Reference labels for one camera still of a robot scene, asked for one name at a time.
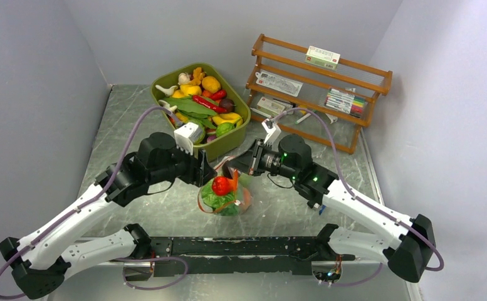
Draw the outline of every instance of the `green leaf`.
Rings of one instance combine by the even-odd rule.
[[[192,113],[206,114],[208,116],[214,116],[217,114],[213,110],[194,102],[191,99],[191,97],[183,97],[183,98],[167,97],[164,100],[167,103],[169,103],[169,105],[171,105],[171,106],[176,105],[177,108],[181,112],[192,112]]]
[[[230,204],[217,214],[221,216],[237,216],[239,214],[239,208],[235,204]]]
[[[217,127],[208,119],[201,119],[202,124],[208,129],[215,130]]]
[[[236,199],[236,196],[232,192],[230,192],[225,196],[218,196],[217,194],[215,194],[214,191],[212,190],[212,182],[213,179],[210,180],[208,183],[206,183],[206,185],[204,185],[201,188],[201,198],[205,204],[207,204],[208,206],[210,206],[215,210],[217,208],[220,208],[224,204],[234,201]]]
[[[207,119],[207,116],[208,115],[205,115],[205,114],[190,114],[190,112],[183,112],[183,111],[180,111],[182,115],[188,117],[189,119],[193,119],[193,120],[196,120],[198,122],[200,122],[204,127],[207,127],[208,129],[212,129],[212,130],[215,130],[216,129],[216,126],[214,124],[212,124],[212,122],[210,122],[210,120]],[[197,118],[195,117],[195,115],[199,115],[199,116],[205,116],[203,119],[200,119],[200,118]]]
[[[194,112],[186,112],[187,117],[192,117],[195,119],[206,119],[208,118],[208,115],[206,114],[199,114],[199,113],[194,113]]]

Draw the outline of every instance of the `garlic bulb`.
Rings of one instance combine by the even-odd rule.
[[[179,85],[185,85],[190,82],[190,76],[188,73],[179,74]]]

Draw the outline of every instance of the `white bracket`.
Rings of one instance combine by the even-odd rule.
[[[377,201],[370,199],[366,195],[355,190],[349,186],[356,196],[370,202],[376,208],[385,211],[386,213],[394,216],[395,218],[403,221],[405,224],[411,225],[410,216],[393,211],[384,205],[381,205]],[[373,209],[362,204],[360,201],[353,199],[351,195],[343,186],[341,181],[334,181],[328,187],[329,193],[323,197],[323,205],[326,207],[334,208],[345,213],[347,216],[354,219],[356,222],[364,225],[379,239],[383,239],[387,242],[388,246],[393,249],[398,248],[400,243],[400,235],[406,235],[408,230],[398,224],[395,221],[381,215]]]
[[[278,124],[276,122],[271,121],[270,119],[266,119],[262,121],[261,125],[267,132],[267,135],[265,136],[264,143],[265,144],[273,144],[275,143],[275,140],[280,136],[280,133],[282,133],[282,130],[278,127]]]
[[[47,229],[56,220],[64,216],[67,212],[76,210],[77,213],[71,215],[66,221],[59,224],[50,234],[44,237],[32,250],[22,256],[22,260],[29,260],[31,268],[35,270],[45,270],[55,263],[57,258],[64,252],[73,241],[79,239],[90,228],[97,224],[101,219],[111,212],[121,208],[114,202],[105,200],[103,194],[97,201],[79,210],[80,204],[88,201],[101,191],[97,184],[91,185],[83,195],[73,204],[69,205],[59,215],[35,232],[21,238],[18,250],[28,246],[41,232]]]
[[[389,244],[374,234],[339,227],[330,235],[328,244],[337,254],[353,254],[367,260],[387,262],[383,251],[389,247]]]
[[[135,247],[133,237],[125,230],[86,243],[71,245],[61,255],[64,261],[71,263],[64,276],[65,280],[100,263],[128,257]]]

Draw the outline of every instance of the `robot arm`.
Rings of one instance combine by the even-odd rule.
[[[354,195],[373,207],[369,208],[351,197],[337,174],[313,162],[312,150],[300,136],[287,135],[280,140],[278,151],[273,151],[270,143],[278,137],[280,129],[269,120],[263,124],[268,133],[266,140],[256,140],[244,154],[229,161],[229,167],[252,176],[270,172],[291,179],[293,187],[308,201],[309,207],[325,205],[336,209],[373,232],[359,233],[328,224],[320,236],[329,237],[329,251],[377,260],[387,264],[402,279],[418,282],[433,251],[400,223],[418,231],[435,245],[431,221],[421,214],[413,219],[393,211],[350,187]],[[393,216],[395,220],[376,210]]]
[[[137,152],[125,156],[110,188],[94,202],[81,206],[102,191],[115,167],[115,164],[109,166],[73,204],[40,229],[23,238],[6,238],[0,243],[5,260],[29,246],[29,251],[11,264],[13,278],[28,298],[43,297],[67,278],[99,263],[125,257],[146,258],[151,251],[151,239],[138,224],[127,225],[107,237],[72,244],[104,217],[148,194],[153,184],[173,183],[179,178],[201,187],[215,175],[203,151],[195,158],[178,148],[170,135],[154,133],[140,143]],[[67,217],[72,211],[76,213]],[[31,244],[57,221],[62,222],[39,243]]]

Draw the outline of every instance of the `red chili pepper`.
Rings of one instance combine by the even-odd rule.
[[[209,97],[211,100],[222,100],[226,97],[225,90],[219,90],[216,93],[212,94],[212,97]]]
[[[194,102],[198,103],[199,105],[203,105],[211,110],[213,110],[216,113],[228,113],[228,111],[225,108],[218,107],[217,105],[214,105],[213,103],[209,102],[208,100],[198,96],[198,95],[193,95],[192,99]]]
[[[216,196],[225,196],[233,189],[231,181],[227,177],[215,177],[212,182],[212,191]]]

